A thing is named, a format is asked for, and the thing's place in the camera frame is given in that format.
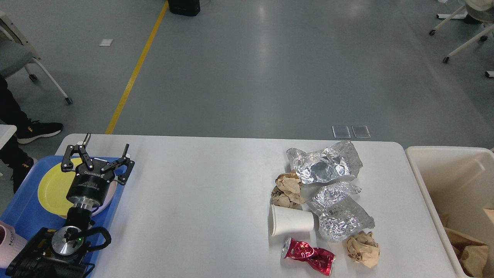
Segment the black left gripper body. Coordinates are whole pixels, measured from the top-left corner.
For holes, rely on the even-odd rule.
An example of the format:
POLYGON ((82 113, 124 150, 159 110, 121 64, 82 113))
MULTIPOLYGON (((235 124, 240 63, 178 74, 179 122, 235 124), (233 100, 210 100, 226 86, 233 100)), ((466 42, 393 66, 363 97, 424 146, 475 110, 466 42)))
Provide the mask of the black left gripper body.
POLYGON ((89 200, 93 202, 93 207, 100 207, 104 204, 110 182, 114 178, 114 171, 107 171, 102 174, 88 170, 77 171, 66 199, 73 204, 89 200))

